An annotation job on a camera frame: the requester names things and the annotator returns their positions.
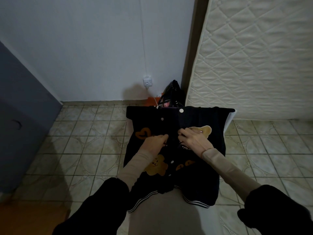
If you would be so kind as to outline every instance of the quilted pattern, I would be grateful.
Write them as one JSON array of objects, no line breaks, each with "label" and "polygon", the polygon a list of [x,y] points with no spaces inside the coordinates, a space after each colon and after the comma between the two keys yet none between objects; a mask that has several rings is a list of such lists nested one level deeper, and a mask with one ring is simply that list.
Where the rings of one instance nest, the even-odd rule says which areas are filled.
[{"label": "quilted pattern", "polygon": [[313,116],[312,0],[210,0],[186,105]]}]

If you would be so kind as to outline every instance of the gray cabinet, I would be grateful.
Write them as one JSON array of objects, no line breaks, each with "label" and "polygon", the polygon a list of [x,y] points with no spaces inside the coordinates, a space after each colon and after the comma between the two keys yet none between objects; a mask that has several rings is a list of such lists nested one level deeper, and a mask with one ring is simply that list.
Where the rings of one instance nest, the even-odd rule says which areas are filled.
[{"label": "gray cabinet", "polygon": [[19,185],[61,107],[0,43],[0,192]]}]

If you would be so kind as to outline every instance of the hand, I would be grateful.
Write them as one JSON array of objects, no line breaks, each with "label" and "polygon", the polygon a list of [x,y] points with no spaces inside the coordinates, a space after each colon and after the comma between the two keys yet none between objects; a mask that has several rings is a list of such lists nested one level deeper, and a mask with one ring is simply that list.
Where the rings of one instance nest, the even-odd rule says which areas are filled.
[{"label": "hand", "polygon": [[140,149],[147,150],[152,154],[152,156],[155,157],[161,151],[162,147],[165,146],[167,139],[168,134],[147,137],[141,145]]},{"label": "hand", "polygon": [[181,128],[178,130],[178,140],[182,145],[194,151],[198,157],[202,158],[202,153],[208,149],[214,148],[213,145],[207,140],[202,133],[196,129]]}]

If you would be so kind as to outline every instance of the black sleeve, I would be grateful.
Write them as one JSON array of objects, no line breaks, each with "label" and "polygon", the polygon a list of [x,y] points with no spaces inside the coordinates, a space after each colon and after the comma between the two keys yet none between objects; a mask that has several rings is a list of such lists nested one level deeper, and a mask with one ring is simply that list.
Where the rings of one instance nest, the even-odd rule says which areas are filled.
[{"label": "black sleeve", "polygon": [[107,179],[68,220],[57,225],[57,234],[116,234],[125,219],[129,189],[117,178]]},{"label": "black sleeve", "polygon": [[248,195],[240,220],[262,235],[307,234],[313,231],[310,212],[273,186],[263,185]]}]

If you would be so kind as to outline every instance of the beige sleeve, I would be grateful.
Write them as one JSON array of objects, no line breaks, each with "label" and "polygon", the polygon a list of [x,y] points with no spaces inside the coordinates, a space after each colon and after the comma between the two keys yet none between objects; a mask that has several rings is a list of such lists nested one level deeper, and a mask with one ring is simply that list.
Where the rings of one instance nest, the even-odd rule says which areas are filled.
[{"label": "beige sleeve", "polygon": [[152,162],[153,155],[144,149],[139,151],[127,163],[127,165],[119,171],[117,178],[122,180],[128,186],[129,191],[144,171],[144,169]]},{"label": "beige sleeve", "polygon": [[249,193],[261,185],[234,166],[217,149],[206,150],[202,154],[206,161],[245,202]]}]

